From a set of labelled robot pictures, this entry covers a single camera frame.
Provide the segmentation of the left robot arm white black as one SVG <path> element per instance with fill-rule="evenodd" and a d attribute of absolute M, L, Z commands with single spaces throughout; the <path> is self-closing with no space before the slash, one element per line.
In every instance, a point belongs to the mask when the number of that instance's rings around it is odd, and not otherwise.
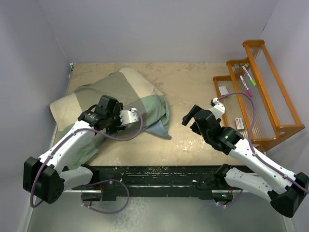
<path fill-rule="evenodd" d="M 94 170 L 82 166 L 65 171 L 73 156 L 98 132 L 107 134 L 124 130 L 121 121 L 123 104 L 103 95 L 98 104 L 83 111 L 70 131 L 52 148 L 38 158 L 29 157 L 23 167 L 23 189 L 31 197 L 54 203 L 62 192 L 91 183 Z"/>

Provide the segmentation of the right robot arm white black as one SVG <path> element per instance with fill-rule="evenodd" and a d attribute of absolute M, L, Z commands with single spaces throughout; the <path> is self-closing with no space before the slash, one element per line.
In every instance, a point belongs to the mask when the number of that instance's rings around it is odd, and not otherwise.
<path fill-rule="evenodd" d="M 190 129 L 194 133 L 202 136 L 215 150 L 240 160 L 253 171 L 253 174 L 247 174 L 224 164 L 219 176 L 229 186 L 265 199 L 278 213 L 292 218 L 309 193 L 309 177 L 303 172 L 295 174 L 278 165 L 234 128 L 222 127 L 220 117 L 224 112 L 225 107 L 221 103 L 214 104 L 209 110 L 194 105 L 183 117 L 182 124 L 186 126 L 193 119 Z"/>

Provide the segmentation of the patchwork green beige pillowcase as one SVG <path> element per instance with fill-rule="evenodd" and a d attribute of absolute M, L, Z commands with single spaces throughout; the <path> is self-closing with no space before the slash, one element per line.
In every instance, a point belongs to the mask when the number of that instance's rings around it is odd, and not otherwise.
<path fill-rule="evenodd" d="M 127 130 L 115 133 L 114 137 L 130 138 L 142 127 L 149 134 L 171 139 L 168 133 L 169 105 L 164 94 L 133 68 L 121 68 L 51 103 L 50 110 L 61 136 L 72 128 L 82 112 L 91 107 L 104 116 L 119 115 L 121 109 L 137 109 L 143 122 L 129 125 Z"/>

